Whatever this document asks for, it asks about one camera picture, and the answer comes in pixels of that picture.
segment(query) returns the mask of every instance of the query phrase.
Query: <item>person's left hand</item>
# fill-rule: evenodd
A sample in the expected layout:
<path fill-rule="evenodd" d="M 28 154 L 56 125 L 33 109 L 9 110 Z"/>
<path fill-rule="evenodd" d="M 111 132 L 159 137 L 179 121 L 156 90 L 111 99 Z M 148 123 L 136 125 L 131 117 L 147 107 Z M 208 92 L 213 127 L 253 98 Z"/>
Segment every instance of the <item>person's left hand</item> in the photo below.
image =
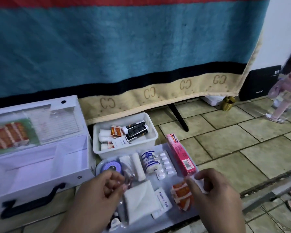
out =
<path fill-rule="evenodd" d="M 124 180 L 119 172 L 108 169 L 83 183 L 55 233 L 102 232 L 127 190 Z"/>

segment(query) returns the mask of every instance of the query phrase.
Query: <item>brass container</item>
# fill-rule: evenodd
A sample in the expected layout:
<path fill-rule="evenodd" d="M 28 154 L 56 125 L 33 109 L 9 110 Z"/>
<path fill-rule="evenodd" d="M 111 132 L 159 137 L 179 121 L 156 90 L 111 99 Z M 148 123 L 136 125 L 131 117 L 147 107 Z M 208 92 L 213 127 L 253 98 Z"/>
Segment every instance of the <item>brass container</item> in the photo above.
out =
<path fill-rule="evenodd" d="M 229 111 L 235 103 L 235 98 L 233 96 L 225 97 L 222 100 L 221 108 L 223 111 Z"/>

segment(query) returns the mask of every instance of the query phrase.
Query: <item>hand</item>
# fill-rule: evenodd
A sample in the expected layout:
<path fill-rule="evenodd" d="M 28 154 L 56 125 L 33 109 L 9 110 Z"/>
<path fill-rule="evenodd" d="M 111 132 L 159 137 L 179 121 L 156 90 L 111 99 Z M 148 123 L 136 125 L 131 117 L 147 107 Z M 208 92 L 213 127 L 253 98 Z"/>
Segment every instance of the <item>hand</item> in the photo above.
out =
<path fill-rule="evenodd" d="M 202 223 L 209 233 L 246 233 L 239 193 L 228 180 L 213 168 L 204 169 L 195 175 L 204 179 L 203 194 L 191 178 L 186 178 L 194 204 L 200 213 Z"/>
<path fill-rule="evenodd" d="M 55 233 L 100 233 L 108 225 L 127 185 L 119 172 L 105 170 L 83 183 Z"/>

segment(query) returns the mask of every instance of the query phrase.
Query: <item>barcode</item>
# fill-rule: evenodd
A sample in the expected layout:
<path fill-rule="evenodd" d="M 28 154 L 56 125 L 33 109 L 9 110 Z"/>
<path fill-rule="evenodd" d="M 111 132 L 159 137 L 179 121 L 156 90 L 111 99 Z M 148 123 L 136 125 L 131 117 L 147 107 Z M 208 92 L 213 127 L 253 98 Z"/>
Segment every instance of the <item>barcode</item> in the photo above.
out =
<path fill-rule="evenodd" d="M 189 164 L 188 160 L 182 160 L 183 164 L 185 165 L 186 169 L 187 170 L 190 170 L 192 169 L 191 165 Z"/>

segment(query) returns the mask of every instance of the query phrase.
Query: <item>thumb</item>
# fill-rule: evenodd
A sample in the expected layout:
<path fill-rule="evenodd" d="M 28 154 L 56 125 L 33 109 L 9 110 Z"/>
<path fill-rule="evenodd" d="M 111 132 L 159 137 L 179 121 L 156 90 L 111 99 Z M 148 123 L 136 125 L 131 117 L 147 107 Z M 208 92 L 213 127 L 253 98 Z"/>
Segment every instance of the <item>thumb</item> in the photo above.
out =
<path fill-rule="evenodd" d="M 108 200 L 110 202 L 111 207 L 116 209 L 120 199 L 123 197 L 124 192 L 127 190 L 127 185 L 123 184 L 120 187 L 116 188 L 112 194 L 109 196 Z"/>
<path fill-rule="evenodd" d="M 204 201 L 206 196 L 205 196 L 205 194 L 203 194 L 203 192 L 201 191 L 199 186 L 196 184 L 196 182 L 194 180 L 192 180 L 192 178 L 190 178 L 190 177 L 186 177 L 185 181 L 190 188 L 190 191 L 194 197 L 195 203 L 198 203 L 200 201 Z"/>

